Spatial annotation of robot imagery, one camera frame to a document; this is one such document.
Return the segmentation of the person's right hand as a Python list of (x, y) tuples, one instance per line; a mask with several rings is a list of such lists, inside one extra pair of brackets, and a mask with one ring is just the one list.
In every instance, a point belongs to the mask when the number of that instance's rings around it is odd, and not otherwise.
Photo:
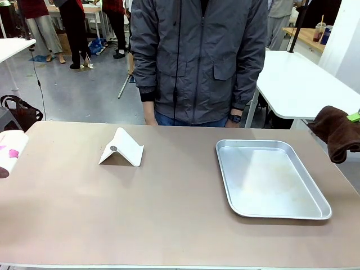
[(144, 112), (145, 123), (147, 125), (151, 125), (151, 126), (158, 125), (157, 120), (155, 118), (155, 110), (153, 107), (150, 108), (144, 107), (143, 112)]

